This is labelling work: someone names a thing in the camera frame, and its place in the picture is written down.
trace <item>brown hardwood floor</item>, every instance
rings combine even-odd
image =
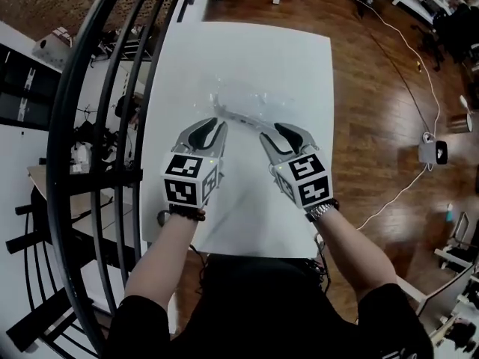
[[[391,0],[376,0],[374,7],[417,49],[421,37],[410,25],[423,26],[421,23],[393,6]],[[383,25],[373,12],[366,9],[364,19],[359,19],[351,0],[281,0],[279,5],[273,5],[272,0],[210,0],[206,20],[276,25],[331,39],[335,84],[334,192],[341,202],[341,212],[353,225],[359,227],[421,171],[417,145],[424,125],[385,53],[405,78],[431,129],[436,104],[425,71],[418,70],[418,58],[407,49],[400,35]],[[441,105],[437,135],[448,142],[449,162],[424,173],[362,231],[387,253],[401,277],[428,293],[451,277],[451,273],[438,269],[433,256],[434,248],[444,245],[451,229],[445,223],[448,203],[453,203],[457,211],[467,207],[473,224],[478,219],[474,184],[479,137],[477,132],[448,134],[446,128],[449,115],[464,112],[459,102],[465,91],[464,68],[446,55],[442,70],[437,73],[432,58],[424,53],[421,57],[431,73]],[[332,258],[326,258],[332,276],[328,297],[346,320],[354,321],[357,311],[353,291]],[[195,280],[192,272],[198,274],[200,267],[198,259],[190,254],[185,270],[189,279]],[[189,295],[191,291],[179,293],[180,325],[186,323],[197,300]]]

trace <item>black metal railing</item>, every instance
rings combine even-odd
[[[90,63],[91,54],[97,46],[97,39],[105,25],[105,22],[115,6],[117,0],[96,0],[91,7],[82,27],[79,30],[72,54],[67,62],[58,86],[55,105],[52,111],[52,120],[49,130],[49,142],[47,150],[47,203],[49,226],[52,236],[52,244],[55,250],[57,264],[60,270],[64,288],[74,309],[76,318],[79,320],[82,330],[91,341],[97,354],[101,354],[105,337],[94,315],[91,300],[88,299],[85,284],[80,272],[78,262],[71,254],[73,249],[72,221],[70,213],[70,195],[85,192],[91,193],[91,211],[93,220],[94,250],[100,271],[100,278],[105,291],[106,300],[114,315],[116,303],[112,292],[112,285],[107,270],[105,258],[105,243],[103,239],[103,225],[100,206],[100,189],[115,189],[115,223],[116,239],[118,250],[118,261],[123,280],[123,285],[128,278],[128,271],[125,260],[125,238],[123,225],[123,187],[132,186],[133,202],[133,241],[135,261],[138,262],[141,256],[140,246],[140,209],[139,189],[141,181],[141,151],[144,137],[144,125],[146,122],[150,92],[156,72],[156,65],[159,60],[166,31],[174,15],[175,7],[179,0],[172,0],[151,57],[150,71],[147,77],[144,98],[138,116],[137,137],[135,142],[135,155],[132,166],[125,168],[125,146],[128,128],[128,113],[132,104],[138,71],[142,62],[147,41],[151,38],[156,18],[165,0],[156,0],[156,3],[147,19],[147,24],[141,36],[138,51],[135,54],[129,80],[126,86],[126,94],[123,101],[120,127],[118,130],[118,142],[116,150],[115,166],[110,171],[102,171],[100,149],[103,142],[103,134],[106,129],[106,118],[109,109],[109,102],[112,95],[112,88],[115,81],[117,69],[122,58],[122,49],[128,38],[128,34],[135,22],[145,0],[136,0],[129,12],[120,36],[112,53],[109,68],[106,73],[102,93],[98,105],[97,119],[94,125],[94,141],[92,144],[91,168],[87,174],[70,174],[70,148],[73,144],[73,124],[82,89],[83,79]],[[192,4],[194,0],[185,0],[178,21],[183,18],[186,4]]]

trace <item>black sleeve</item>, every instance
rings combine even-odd
[[[117,309],[102,358],[166,356],[169,342],[166,311],[150,299],[133,295]]]
[[[434,358],[433,345],[397,284],[381,286],[359,302],[359,330],[373,358]]]

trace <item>black t-shirt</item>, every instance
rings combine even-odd
[[[283,260],[247,258],[208,265],[203,295],[183,333],[170,340],[157,303],[125,298],[104,358],[285,354],[313,358],[433,358],[429,337],[398,285],[359,302],[359,324],[336,313],[305,270]]]

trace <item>forearm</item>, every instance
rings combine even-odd
[[[129,276],[125,296],[149,298],[166,310],[180,280],[186,253],[197,226],[197,221],[171,215],[158,239]]]
[[[389,258],[336,209],[324,213],[314,226],[358,299],[383,284],[396,283],[396,273]]]

